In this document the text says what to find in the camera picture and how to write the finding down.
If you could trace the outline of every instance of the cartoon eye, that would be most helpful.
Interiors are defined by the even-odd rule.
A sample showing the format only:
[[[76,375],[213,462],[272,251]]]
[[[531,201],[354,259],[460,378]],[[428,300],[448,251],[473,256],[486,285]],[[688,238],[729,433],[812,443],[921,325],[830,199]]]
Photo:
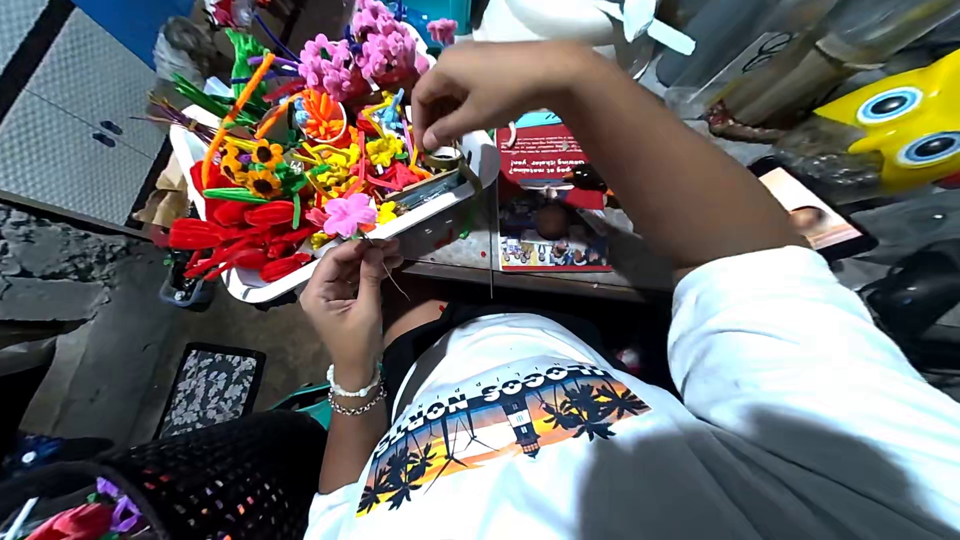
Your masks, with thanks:
[[[900,149],[897,160],[904,165],[926,165],[960,153],[960,132],[925,135]]]
[[[899,118],[916,109],[924,99],[924,93],[913,86],[902,86],[868,99],[856,112],[861,124],[878,124]]]

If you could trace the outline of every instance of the black mesh basket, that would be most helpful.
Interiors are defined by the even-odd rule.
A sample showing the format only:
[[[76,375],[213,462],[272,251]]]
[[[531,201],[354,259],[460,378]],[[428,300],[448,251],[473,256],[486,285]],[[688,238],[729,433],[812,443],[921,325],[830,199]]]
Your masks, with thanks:
[[[164,539],[302,538],[325,442],[326,431],[305,414],[261,412],[39,469],[0,485],[0,513],[101,476],[130,496]]]

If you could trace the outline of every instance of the person's left hand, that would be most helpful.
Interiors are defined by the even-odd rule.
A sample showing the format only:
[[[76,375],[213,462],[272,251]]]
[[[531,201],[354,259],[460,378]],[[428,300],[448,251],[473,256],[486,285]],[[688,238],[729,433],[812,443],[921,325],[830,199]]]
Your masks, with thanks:
[[[403,262],[399,250],[395,238],[339,245],[324,254],[300,294],[300,306],[330,351],[336,381],[347,391],[370,383],[383,352],[380,281],[387,277],[384,264],[393,269]]]

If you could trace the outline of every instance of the t-shirt sleeve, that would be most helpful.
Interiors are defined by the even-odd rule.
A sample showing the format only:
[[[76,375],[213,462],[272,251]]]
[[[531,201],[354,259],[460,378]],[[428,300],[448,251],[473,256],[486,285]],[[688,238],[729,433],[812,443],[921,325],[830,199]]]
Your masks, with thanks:
[[[960,518],[960,404],[816,252],[705,264],[680,282],[673,312],[671,374],[695,416],[854,489],[882,491],[877,467],[858,466],[882,462],[918,503]]]
[[[355,491],[359,482],[347,484],[326,495],[316,494],[310,504],[308,525],[303,540],[333,540],[340,535],[344,521],[356,509]]]

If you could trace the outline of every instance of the cabinet handle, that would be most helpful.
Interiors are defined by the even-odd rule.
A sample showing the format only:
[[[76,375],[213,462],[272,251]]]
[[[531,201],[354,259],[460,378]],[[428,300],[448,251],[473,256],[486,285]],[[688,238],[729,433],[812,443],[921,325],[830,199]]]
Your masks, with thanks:
[[[104,146],[109,146],[110,148],[113,148],[117,145],[117,141],[104,134],[93,134],[93,140],[103,144]]]
[[[122,135],[122,134],[123,134],[123,128],[121,128],[120,126],[114,124],[113,122],[111,122],[111,121],[109,121],[109,120],[104,120],[103,122],[101,122],[101,123],[100,123],[100,127],[102,127],[103,129],[111,132],[111,133],[114,134],[114,135]]]

